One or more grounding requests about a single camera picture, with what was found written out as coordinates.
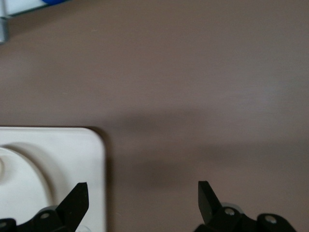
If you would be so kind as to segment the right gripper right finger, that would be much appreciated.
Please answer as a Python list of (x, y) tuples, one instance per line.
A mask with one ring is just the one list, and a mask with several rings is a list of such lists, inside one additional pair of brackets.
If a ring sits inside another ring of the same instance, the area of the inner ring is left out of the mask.
[(294, 232), (283, 217), (264, 213), (251, 219), (234, 207), (223, 206), (207, 181), (198, 183), (198, 206), (204, 223), (196, 232)]

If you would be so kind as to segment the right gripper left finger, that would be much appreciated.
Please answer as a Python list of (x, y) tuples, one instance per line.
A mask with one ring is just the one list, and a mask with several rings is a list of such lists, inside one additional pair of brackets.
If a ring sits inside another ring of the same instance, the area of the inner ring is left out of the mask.
[(40, 210), (29, 221), (17, 224), (13, 218), (2, 218), (2, 232), (74, 232), (89, 209), (88, 186), (78, 183), (57, 206)]

